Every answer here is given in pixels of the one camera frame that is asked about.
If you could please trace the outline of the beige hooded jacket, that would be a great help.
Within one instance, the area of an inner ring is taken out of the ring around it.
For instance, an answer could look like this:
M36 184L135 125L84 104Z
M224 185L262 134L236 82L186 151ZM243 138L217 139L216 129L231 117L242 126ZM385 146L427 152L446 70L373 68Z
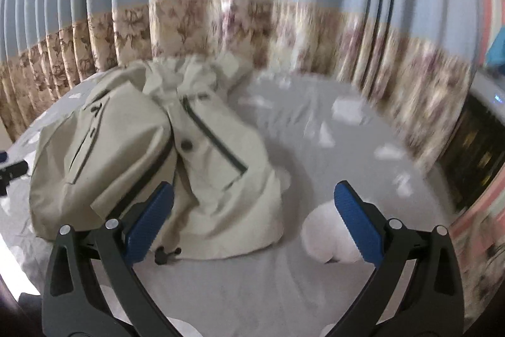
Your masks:
M80 108L44 127L33 162L34 233L100 227L166 182L174 206L153 249L216 260L277 243L282 184L259 132L228 96L252 72L224 52L138 60L104 75Z

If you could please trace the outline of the dark wooden cabinet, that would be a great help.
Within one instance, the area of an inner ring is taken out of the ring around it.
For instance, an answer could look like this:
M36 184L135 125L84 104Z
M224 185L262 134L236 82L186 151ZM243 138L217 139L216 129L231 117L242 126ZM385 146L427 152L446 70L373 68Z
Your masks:
M470 208L504 164L504 124L468 95L451 138L439 157L456 210Z

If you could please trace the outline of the grey animal print bedsheet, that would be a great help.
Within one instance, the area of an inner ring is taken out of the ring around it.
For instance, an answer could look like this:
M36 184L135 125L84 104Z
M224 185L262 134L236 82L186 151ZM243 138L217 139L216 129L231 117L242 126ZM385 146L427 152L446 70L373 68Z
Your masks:
M136 272L182 336L324 336L372 267L322 263L335 184L348 180L387 217L443 236L443 214L390 130L349 86L262 74L230 103L257 127L282 179L285 235L278 246L214 262L147 260Z

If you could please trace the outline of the blue floral curtain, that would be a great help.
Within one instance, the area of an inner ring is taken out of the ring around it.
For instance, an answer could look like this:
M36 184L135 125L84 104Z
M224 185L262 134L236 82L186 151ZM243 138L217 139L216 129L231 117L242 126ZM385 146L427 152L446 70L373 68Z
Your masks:
M482 14L482 0L1 0L1 122L17 139L96 73L230 51L351 84L426 171L484 54Z

